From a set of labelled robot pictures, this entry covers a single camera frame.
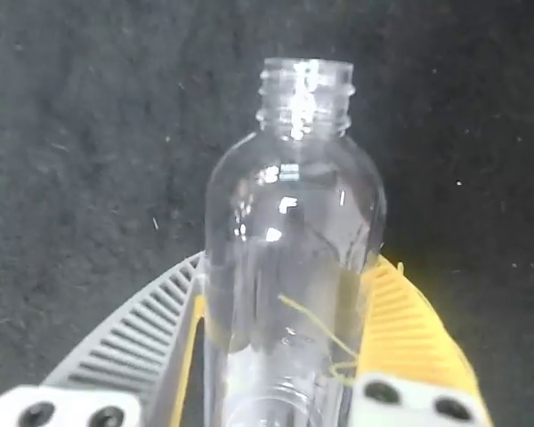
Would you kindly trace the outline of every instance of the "bottle mouth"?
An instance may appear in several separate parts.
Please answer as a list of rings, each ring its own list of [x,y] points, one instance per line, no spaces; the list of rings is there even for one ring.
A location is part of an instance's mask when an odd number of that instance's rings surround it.
[[[267,58],[263,64],[261,79],[263,86],[259,93],[264,94],[270,86],[294,85],[310,92],[331,89],[336,95],[354,94],[350,62],[301,58]]]
[[[351,63],[335,60],[266,59],[257,119],[262,125],[291,127],[299,136],[322,127],[344,131],[350,126],[347,111],[355,92],[353,69]]]

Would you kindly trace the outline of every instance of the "plastic part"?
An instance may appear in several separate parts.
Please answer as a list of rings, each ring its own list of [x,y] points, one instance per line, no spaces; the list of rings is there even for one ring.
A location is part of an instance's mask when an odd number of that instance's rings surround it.
[[[355,384],[348,427],[489,427],[475,396],[392,375],[366,373]]]
[[[145,286],[138,294],[92,331],[55,368],[44,383],[73,388],[98,389],[98,387],[102,387],[116,389],[111,384],[103,384],[105,376],[97,377],[95,373],[91,372],[87,372],[87,378],[92,380],[92,383],[75,383],[71,379],[75,374],[82,374],[81,362],[96,359],[95,357],[90,358],[90,355],[97,354],[96,351],[100,347],[101,353],[99,354],[103,354],[107,350],[105,348],[106,340],[109,338],[110,342],[122,346],[122,348],[119,347],[114,351],[110,351],[110,354],[114,355],[116,359],[133,362],[136,367],[145,366],[146,363],[156,371],[155,378],[157,380],[152,386],[144,393],[135,393],[139,397],[142,396],[142,405],[145,411],[148,411],[146,415],[149,416],[145,416],[144,419],[150,420],[150,424],[145,423],[145,425],[150,425],[151,427],[179,427],[181,425],[187,378],[190,371],[190,356],[194,343],[195,325],[203,316],[203,301],[201,295],[198,295],[200,289],[198,288],[196,276],[201,256],[202,253],[192,255]],[[425,387],[431,386],[433,387],[431,390],[444,390],[443,396],[445,397],[456,396],[457,394],[461,396],[459,393],[464,393],[465,397],[460,401],[466,402],[466,396],[468,395],[473,399],[470,407],[475,408],[475,402],[478,405],[477,408],[479,409],[478,411],[475,410],[475,413],[486,414],[487,423],[480,425],[490,425],[488,413],[482,403],[482,398],[476,385],[477,381],[474,377],[474,372],[468,361],[450,338],[429,302],[409,280],[403,277],[402,272],[403,266],[401,264],[396,269],[385,258],[380,257],[376,268],[362,277],[362,283],[368,291],[368,305],[365,318],[364,342],[360,348],[361,355],[358,364],[358,373],[362,375],[361,381],[368,383],[370,379],[374,381],[388,379],[388,383],[393,384],[389,379],[393,378],[396,381],[406,379],[409,380],[408,387],[415,386],[414,383]],[[186,273],[190,273],[191,276],[184,276]],[[181,313],[177,317],[178,324],[173,333],[174,339],[171,340],[171,345],[167,350],[170,359],[160,356],[154,360],[158,362],[157,364],[148,361],[143,362],[142,359],[139,361],[137,360],[139,356],[149,353],[146,353],[145,349],[138,344],[113,336],[111,331],[115,330],[115,327],[130,314],[134,307],[137,307],[138,304],[143,305],[142,302],[147,297],[153,298],[151,295],[155,292],[155,294],[162,295],[160,292],[162,291],[162,286],[170,286],[169,282],[179,279],[178,274],[182,274],[186,280],[190,277],[188,281],[190,284]],[[115,364],[119,368],[124,368],[120,363]],[[126,372],[131,372],[134,375],[137,369],[133,367],[130,367],[130,369],[131,371]],[[380,369],[383,373],[377,374],[376,370]],[[138,387],[134,379],[129,381],[129,385]],[[400,402],[402,403],[407,400],[407,398],[404,398],[406,395],[404,390],[401,387],[396,389],[400,394]],[[352,410],[360,409],[360,403],[355,399]],[[11,412],[13,407],[8,407],[8,411]],[[395,415],[396,411],[399,411],[396,406],[392,405],[376,408],[382,411],[381,416],[389,413]],[[10,427],[3,421],[9,416],[8,411],[0,414],[0,427]],[[427,417],[423,424],[418,425],[419,427],[439,427],[443,425],[439,424],[438,421],[438,417]],[[397,425],[406,424],[399,422],[392,424],[393,427],[397,427]],[[455,425],[467,426],[467,424],[462,423]],[[350,427],[361,426],[374,427],[366,423],[366,421],[361,425],[350,423]],[[378,426],[385,427],[387,424],[380,423]]]
[[[489,413],[474,371],[437,313],[403,274],[380,256],[362,275],[368,309],[357,376],[382,372],[473,396]]]
[[[186,388],[181,381],[190,368],[185,351],[194,341],[192,314],[202,311],[196,298],[199,260],[200,254],[192,255],[146,285],[97,326],[44,384],[129,392],[142,403],[147,425],[169,425],[174,402],[183,400],[178,393]]]
[[[129,393],[20,386],[0,396],[0,427],[142,427]]]

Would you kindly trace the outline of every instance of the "black fabric background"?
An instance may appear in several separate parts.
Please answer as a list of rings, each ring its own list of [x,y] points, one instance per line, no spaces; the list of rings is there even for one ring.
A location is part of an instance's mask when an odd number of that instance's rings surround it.
[[[384,252],[534,426],[534,0],[0,0],[0,391],[203,246],[274,55],[354,63]]]

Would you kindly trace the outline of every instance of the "white speck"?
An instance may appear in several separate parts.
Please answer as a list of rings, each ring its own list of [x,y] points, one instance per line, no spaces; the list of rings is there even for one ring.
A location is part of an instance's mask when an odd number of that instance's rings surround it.
[[[67,147],[63,147],[62,145],[52,144],[52,147],[54,147],[55,149],[60,149],[61,151],[65,151],[66,153],[69,153],[69,149]]]

